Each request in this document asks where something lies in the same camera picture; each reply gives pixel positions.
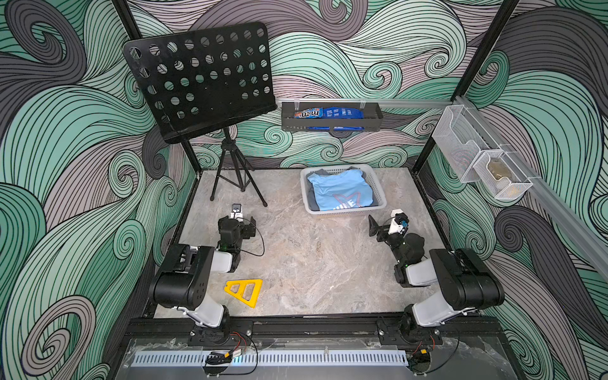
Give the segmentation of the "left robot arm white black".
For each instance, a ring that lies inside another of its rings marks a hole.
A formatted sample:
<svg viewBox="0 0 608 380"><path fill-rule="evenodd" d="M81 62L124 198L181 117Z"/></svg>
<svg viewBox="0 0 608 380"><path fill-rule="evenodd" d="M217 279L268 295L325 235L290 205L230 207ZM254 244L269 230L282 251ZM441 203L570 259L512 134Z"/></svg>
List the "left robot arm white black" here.
<svg viewBox="0 0 608 380"><path fill-rule="evenodd" d="M171 245L150 285L152 301L193 321L193 340L203 345L224 345L230 339L243 342L228 309L207 294L207 286L213 272L236 271L242 243L256 236L257 222L233 213L218 221L218 232L217 246Z"/></svg>

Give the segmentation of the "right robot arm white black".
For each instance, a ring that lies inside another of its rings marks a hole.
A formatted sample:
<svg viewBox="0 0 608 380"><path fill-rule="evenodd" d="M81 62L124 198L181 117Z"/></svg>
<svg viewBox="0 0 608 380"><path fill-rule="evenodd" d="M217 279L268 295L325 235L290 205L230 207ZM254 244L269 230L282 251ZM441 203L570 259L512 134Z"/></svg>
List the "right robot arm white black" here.
<svg viewBox="0 0 608 380"><path fill-rule="evenodd" d="M409 218L399 209L383 225L372 215L367 219L369 235L386 244L394 255L394 277L400 286L439 286L427 299L405 307L398 322L385 324L385 330L403 342L433 342L437 337L433 328L459 315L504 303L500 280L473 250L432 249L426 253L424 238L409 232Z"/></svg>

